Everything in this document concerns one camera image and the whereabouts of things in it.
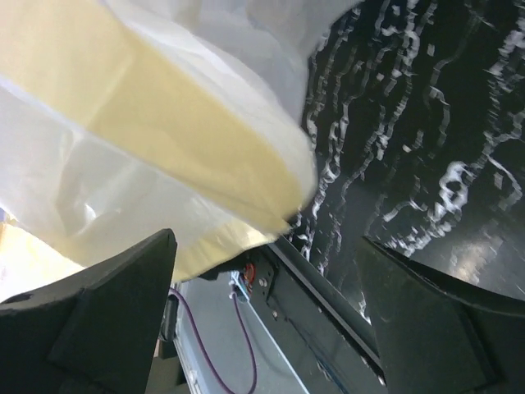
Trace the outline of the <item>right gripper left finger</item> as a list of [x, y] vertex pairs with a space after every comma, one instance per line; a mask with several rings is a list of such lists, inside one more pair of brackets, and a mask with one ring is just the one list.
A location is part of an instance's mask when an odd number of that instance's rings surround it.
[[163, 229], [120, 254], [1, 303], [3, 393], [143, 393], [171, 283]]

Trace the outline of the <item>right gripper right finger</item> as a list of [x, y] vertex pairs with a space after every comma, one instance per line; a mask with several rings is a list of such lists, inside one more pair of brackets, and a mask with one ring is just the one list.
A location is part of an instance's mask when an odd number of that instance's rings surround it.
[[362, 238], [355, 263], [390, 393], [522, 393], [524, 303]]

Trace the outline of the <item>cream translucent trash bag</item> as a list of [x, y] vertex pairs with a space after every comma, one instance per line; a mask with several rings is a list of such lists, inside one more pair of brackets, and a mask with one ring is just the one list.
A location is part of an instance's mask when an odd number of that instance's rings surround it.
[[163, 229], [171, 280], [274, 241], [317, 191], [308, 56], [351, 1], [4, 1], [1, 297]]

